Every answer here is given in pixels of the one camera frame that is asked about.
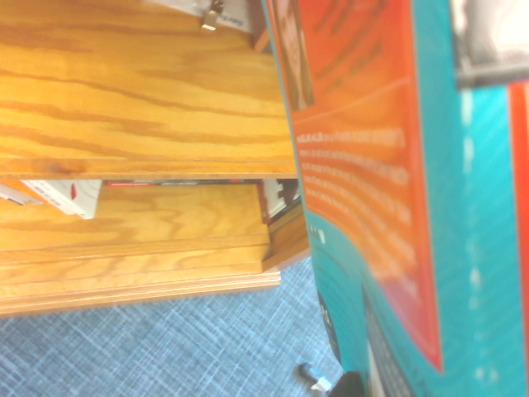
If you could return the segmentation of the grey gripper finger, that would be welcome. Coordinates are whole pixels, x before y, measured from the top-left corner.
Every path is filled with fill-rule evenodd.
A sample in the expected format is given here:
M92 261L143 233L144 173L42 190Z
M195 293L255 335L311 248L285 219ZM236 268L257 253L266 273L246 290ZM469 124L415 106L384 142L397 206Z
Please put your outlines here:
M459 89L528 80L528 2L451 1Z

